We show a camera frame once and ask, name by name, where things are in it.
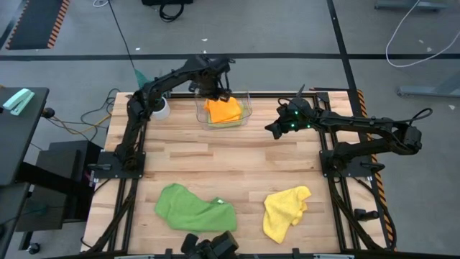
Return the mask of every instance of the green towel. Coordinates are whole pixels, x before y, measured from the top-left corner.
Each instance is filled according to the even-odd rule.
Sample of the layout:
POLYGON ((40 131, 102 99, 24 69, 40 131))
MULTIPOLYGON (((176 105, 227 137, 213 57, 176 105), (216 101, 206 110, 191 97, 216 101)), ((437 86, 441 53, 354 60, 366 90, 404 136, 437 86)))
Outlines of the green towel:
POLYGON ((166 186, 158 199, 155 212, 174 230, 193 232, 234 231, 236 215, 231 204, 220 198, 211 202, 199 199, 184 186, 166 186))

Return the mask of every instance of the floor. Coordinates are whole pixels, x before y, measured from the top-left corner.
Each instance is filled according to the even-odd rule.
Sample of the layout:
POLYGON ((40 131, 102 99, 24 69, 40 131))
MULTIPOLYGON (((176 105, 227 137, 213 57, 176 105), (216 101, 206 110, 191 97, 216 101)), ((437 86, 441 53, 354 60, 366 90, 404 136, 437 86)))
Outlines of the floor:
MULTIPOLYGON (((15 16, 20 2, 0 2, 0 31, 15 16)), ((2 48, 0 84, 48 87, 47 106, 68 121, 78 121, 82 113, 99 108, 111 88, 134 91, 136 78, 110 8, 94 8, 91 2, 70 3, 53 49, 2 48)), ((460 3, 446 2, 449 8, 438 13, 411 14, 390 52, 432 54, 449 44, 458 30, 453 24, 460 22, 460 3)), ((364 92, 369 115, 393 119, 410 118, 425 107, 433 108, 433 116, 415 123, 423 133, 423 149, 417 155, 384 154, 378 158, 387 166, 382 177, 397 227, 398 250, 460 255, 460 203, 456 200, 460 189, 455 186, 460 182, 455 162, 460 146, 456 137, 460 101, 400 98, 395 94, 398 86, 435 86, 455 74, 460 60, 448 57, 458 57, 460 42, 448 51, 456 56, 393 68, 382 54, 405 11, 375 10, 370 0, 196 0, 185 7, 181 18, 169 24, 140 1, 113 0, 112 5, 136 69, 148 78, 180 67, 186 54, 231 53, 239 57, 229 74, 233 89, 292 91, 302 84, 308 88, 356 86, 364 92), (335 7, 345 48, 337 44, 330 3, 335 7)), ((165 11, 175 10, 168 7, 165 11)), ((104 115, 93 114, 88 121, 96 122, 104 115)), ((80 139, 41 120, 32 142, 46 149, 51 142, 80 139)), ((100 131, 94 142, 103 146, 104 140, 100 131)), ((31 146, 26 160, 34 163, 37 154, 31 146)), ((32 241, 42 245, 37 255, 17 251, 21 236, 16 234, 7 257, 76 254, 84 227, 83 223, 72 223, 63 230, 35 233, 32 241)))

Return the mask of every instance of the clear plastic container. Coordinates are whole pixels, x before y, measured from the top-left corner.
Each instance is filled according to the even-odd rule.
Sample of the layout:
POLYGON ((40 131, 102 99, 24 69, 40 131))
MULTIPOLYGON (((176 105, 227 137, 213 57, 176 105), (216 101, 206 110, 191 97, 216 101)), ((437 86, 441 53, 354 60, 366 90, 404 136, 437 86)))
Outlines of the clear plastic container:
POLYGON ((231 122, 213 123, 211 121, 209 112, 204 108, 206 104, 206 98, 203 98, 198 94, 195 95, 196 119, 204 130, 219 130, 230 127, 239 127, 247 123, 249 117, 252 114, 249 92, 244 91, 231 93, 231 97, 234 97, 238 101, 238 104, 241 108, 240 119, 231 122))

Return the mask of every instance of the black table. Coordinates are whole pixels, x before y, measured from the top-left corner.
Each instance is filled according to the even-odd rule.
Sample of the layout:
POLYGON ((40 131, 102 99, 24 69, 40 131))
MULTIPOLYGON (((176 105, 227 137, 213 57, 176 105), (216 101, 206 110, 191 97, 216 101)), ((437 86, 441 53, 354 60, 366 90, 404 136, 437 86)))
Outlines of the black table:
MULTIPOLYGON (((0 88, 0 105, 19 90, 21 88, 0 88)), ((9 220, 4 225, 4 233, 0 237, 0 258, 5 256, 17 217, 29 191, 29 183, 14 182, 49 92, 48 88, 29 90, 35 95, 19 116, 14 116, 7 110, 0 114, 0 224, 9 220)))

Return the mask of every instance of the black metal frame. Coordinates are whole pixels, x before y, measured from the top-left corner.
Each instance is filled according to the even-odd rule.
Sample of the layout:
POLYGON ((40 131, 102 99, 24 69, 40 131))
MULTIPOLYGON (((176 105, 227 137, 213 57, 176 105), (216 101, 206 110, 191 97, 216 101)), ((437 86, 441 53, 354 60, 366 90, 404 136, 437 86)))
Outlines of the black metal frame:
MULTIPOLYGON (((349 95, 349 99, 351 102, 351 108, 353 113, 358 114, 360 112, 359 102, 356 99, 357 93, 354 90, 343 90, 340 91, 347 91, 349 95)), ((279 97, 286 97, 290 98, 295 95, 293 92, 254 92, 250 93, 252 98, 279 98, 279 97)), ((320 101, 324 103, 324 108, 326 110, 331 110, 331 105, 328 100, 328 94, 325 92, 316 92, 316 93, 304 93, 304 98, 312 98, 314 105, 319 105, 320 101)), ((193 94, 176 94, 172 93, 171 98, 173 99, 189 99, 193 98, 193 94)), ((327 150, 328 145, 326 141, 326 134, 324 132, 319 132, 320 142, 321 142, 321 149, 327 150)), ((142 150, 144 147, 144 140, 145 140, 145 130, 141 131, 140 141, 139 141, 139 150, 142 150)), ((338 142, 336 133, 331 134, 332 145, 336 145, 338 142)), ((340 186, 341 186, 341 194, 342 199, 344 200, 345 206, 347 209, 352 211, 351 207, 351 200, 349 195, 348 186, 346 183, 346 179, 342 176, 338 176, 340 178, 340 186)), ((327 177, 328 181, 328 188, 331 194, 331 205, 333 209, 333 216, 336 225, 337 237, 339 241, 339 249, 342 255, 353 255, 355 258, 455 258, 454 256, 450 255, 431 255, 431 254, 420 254, 420 253, 402 253, 402 252, 393 252, 393 251, 386 251, 386 250, 361 250, 359 245, 359 238, 355 229, 349 224, 350 233, 351 233, 351 241, 353 245, 353 249, 348 249, 346 246, 345 234, 344 234, 344 226, 341 220, 341 211, 339 206, 334 201, 334 194, 337 194, 336 183, 334 182, 334 176, 327 177)), ((103 240, 98 240, 98 242, 88 251, 82 253, 80 255, 71 255, 71 256, 63 256, 59 258, 71 259, 71 258, 115 258, 116 256, 124 256, 128 255, 128 247, 129 247, 129 238, 131 234, 132 228, 132 218, 134 215, 134 201, 137 193, 137 184, 138 179, 132 179, 131 189, 129 192, 128 197, 123 200, 124 190, 126 188, 126 179, 120 179, 118 194, 116 197, 116 205, 115 205, 115 212, 114 212, 114 220, 108 226, 107 230, 104 232, 103 240), (126 224, 124 228, 123 234, 123 242, 120 250, 115 250, 115 243, 116 243, 116 236, 117 236, 117 229, 121 218, 124 216, 124 213, 127 212, 126 216, 126 224), (107 252, 102 252, 106 243, 109 242, 107 252)), ((375 182, 372 183, 372 189, 375 191, 375 182)), ((379 215, 380 218, 383 218, 382 210, 379 204, 376 202, 377 208, 379 208, 379 215)), ((387 244, 389 243, 387 239, 387 235, 385 235, 385 239, 387 244)), ((289 254, 258 254, 256 257, 253 254, 238 254, 238 258, 260 258, 260 259, 273 259, 273 258, 294 258, 294 259, 301 259, 301 258, 320 258, 324 254, 311 254, 311 253, 300 253, 298 248, 293 248, 293 253, 289 254)), ((166 249, 164 255, 153 255, 155 258, 159 259, 170 259, 170 258, 186 258, 185 255, 180 254, 172 254, 171 249, 166 249)), ((146 258, 152 258, 152 255, 146 255, 146 258)))

